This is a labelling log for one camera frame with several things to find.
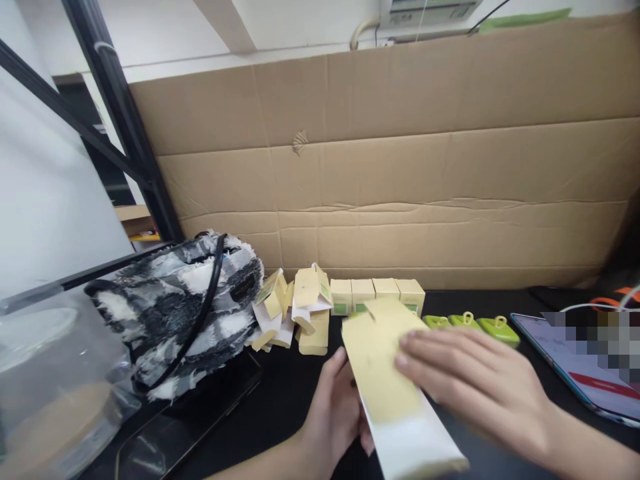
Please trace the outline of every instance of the black and white bag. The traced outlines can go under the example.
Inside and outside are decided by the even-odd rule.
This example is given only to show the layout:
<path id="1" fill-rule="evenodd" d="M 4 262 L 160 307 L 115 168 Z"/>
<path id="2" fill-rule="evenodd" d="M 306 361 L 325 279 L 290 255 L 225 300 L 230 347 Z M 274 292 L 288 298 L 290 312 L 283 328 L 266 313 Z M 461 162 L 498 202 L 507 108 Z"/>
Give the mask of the black and white bag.
<path id="1" fill-rule="evenodd" d="M 251 302 L 263 278 L 248 243 L 209 231 L 85 292 L 129 348 L 139 390 L 175 399 L 241 352 L 256 327 Z"/>

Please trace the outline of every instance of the finger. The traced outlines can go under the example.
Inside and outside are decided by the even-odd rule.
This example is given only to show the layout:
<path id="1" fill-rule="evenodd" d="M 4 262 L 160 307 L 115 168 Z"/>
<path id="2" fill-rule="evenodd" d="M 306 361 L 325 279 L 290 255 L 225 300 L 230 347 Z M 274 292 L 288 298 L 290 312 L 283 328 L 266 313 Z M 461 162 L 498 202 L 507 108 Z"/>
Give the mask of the finger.
<path id="1" fill-rule="evenodd" d="M 496 428 L 504 427 L 507 410 L 468 383 L 402 353 L 396 356 L 395 366 L 436 402 L 468 419 L 481 430 L 493 434 Z"/>
<path id="2" fill-rule="evenodd" d="M 486 348 L 496 355 L 508 358 L 513 358 L 514 356 L 519 355 L 518 352 L 516 352 L 514 349 L 492 338 L 490 335 L 484 333 L 483 331 L 469 327 L 451 327 L 438 330 L 416 330 L 412 331 L 411 335 L 422 338 L 433 338 L 434 341 L 441 341 L 443 337 L 446 339 L 450 335 L 454 335 L 457 337 L 466 337 L 476 342 L 478 345 L 482 345 L 482 347 Z"/>
<path id="3" fill-rule="evenodd" d="M 426 362 L 423 365 L 427 366 L 428 364 L 429 367 L 434 367 L 450 377 L 462 380 L 494 401 L 504 404 L 504 386 L 500 381 L 500 374 L 464 350 L 465 347 L 469 347 L 468 345 L 443 344 L 408 337 L 401 339 L 400 347 L 410 355 L 411 359 Z M 493 357 L 496 359 L 494 363 L 499 361 L 498 356 L 494 355 Z"/>
<path id="4" fill-rule="evenodd" d="M 369 428 L 369 422 L 367 421 L 367 417 L 364 411 L 361 411 L 360 414 L 358 430 L 360 432 L 360 445 L 362 445 L 362 450 L 364 450 L 367 456 L 370 457 L 375 450 L 375 444 L 373 442 L 373 436 L 371 434 L 371 429 Z"/>
<path id="5" fill-rule="evenodd" d="M 320 378 L 318 378 L 318 385 L 315 388 L 315 393 L 311 400 L 311 407 L 314 405 L 330 406 L 333 383 L 346 361 L 347 353 L 345 348 L 338 347 L 338 350 L 335 351 L 333 356 L 322 366 Z"/>
<path id="6" fill-rule="evenodd" d="M 457 335 L 456 333 L 443 332 L 444 335 L 406 335 L 400 338 L 400 348 L 408 351 L 414 357 L 431 363 L 429 358 L 429 350 L 432 347 L 444 346 L 447 350 L 453 352 L 456 349 L 466 353 L 470 361 L 479 362 L 491 370 L 497 370 L 497 367 L 504 361 L 504 357 L 484 348 L 466 335 Z"/>

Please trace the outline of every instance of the orange object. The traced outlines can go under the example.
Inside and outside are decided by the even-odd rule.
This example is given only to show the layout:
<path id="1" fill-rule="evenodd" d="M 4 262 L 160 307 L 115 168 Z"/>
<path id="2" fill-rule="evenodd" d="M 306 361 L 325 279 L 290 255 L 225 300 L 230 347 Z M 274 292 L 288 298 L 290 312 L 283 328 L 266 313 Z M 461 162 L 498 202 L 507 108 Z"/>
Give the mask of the orange object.
<path id="1" fill-rule="evenodd" d="M 623 287 L 621 289 L 616 290 L 615 292 L 620 293 L 622 295 L 626 295 L 631 290 L 632 289 L 629 287 Z M 632 298 L 634 301 L 640 303 L 640 292 L 636 293 L 634 296 L 632 296 Z M 620 302 L 618 300 L 610 299 L 608 297 L 597 297 L 597 298 L 591 299 L 589 303 L 610 305 L 611 308 L 618 308 L 620 306 Z M 605 310 L 600 310 L 600 308 L 598 307 L 591 307 L 591 308 L 596 311 L 605 311 Z"/>

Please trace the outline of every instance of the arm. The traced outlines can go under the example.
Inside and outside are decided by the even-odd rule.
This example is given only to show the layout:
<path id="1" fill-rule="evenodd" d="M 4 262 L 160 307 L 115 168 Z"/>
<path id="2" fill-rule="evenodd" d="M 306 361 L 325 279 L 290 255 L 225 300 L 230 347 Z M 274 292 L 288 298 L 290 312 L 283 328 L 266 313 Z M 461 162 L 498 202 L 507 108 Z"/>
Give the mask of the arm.
<path id="1" fill-rule="evenodd" d="M 411 332 L 402 374 L 498 443 L 567 480 L 640 479 L 640 455 L 546 396 L 529 361 L 464 327 Z"/>
<path id="2" fill-rule="evenodd" d="M 325 362 L 305 424 L 294 436 L 208 480 L 326 480 L 358 434 L 371 456 L 373 438 L 346 360 L 340 347 Z"/>

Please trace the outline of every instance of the green object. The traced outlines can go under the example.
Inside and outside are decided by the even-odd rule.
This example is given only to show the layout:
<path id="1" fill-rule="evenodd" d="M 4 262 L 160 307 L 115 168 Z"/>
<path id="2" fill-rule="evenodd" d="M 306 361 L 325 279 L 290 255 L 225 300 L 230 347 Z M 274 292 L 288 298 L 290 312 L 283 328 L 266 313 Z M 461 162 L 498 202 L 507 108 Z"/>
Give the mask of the green object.
<path id="1" fill-rule="evenodd" d="M 438 315 L 425 315 L 424 317 L 422 317 L 422 320 L 430 329 L 438 329 L 451 326 L 448 318 L 439 317 Z"/>
<path id="2" fill-rule="evenodd" d="M 347 314 L 347 304 L 346 303 L 334 303 L 333 304 L 333 312 L 336 315 L 346 315 Z"/>
<path id="3" fill-rule="evenodd" d="M 465 318 L 464 315 L 450 315 L 449 321 L 454 327 L 468 327 L 468 328 L 482 331 L 482 328 L 480 328 L 480 325 L 478 325 L 478 322 L 476 322 L 476 320 L 473 319 L 473 315 L 467 318 Z"/>
<path id="4" fill-rule="evenodd" d="M 568 8 L 543 13 L 532 13 L 530 15 L 512 15 L 510 17 L 489 18 L 480 24 L 478 32 L 488 33 L 503 28 L 539 25 L 540 23 L 567 19 L 570 14 L 571 9 Z"/>
<path id="5" fill-rule="evenodd" d="M 520 345 L 520 337 L 518 337 L 518 334 L 507 325 L 506 318 L 496 317 L 494 319 L 478 319 L 478 323 L 482 327 L 482 330 L 487 332 L 496 340 L 500 340 L 502 343 L 506 343 L 512 348 L 517 348 L 518 345 Z"/>

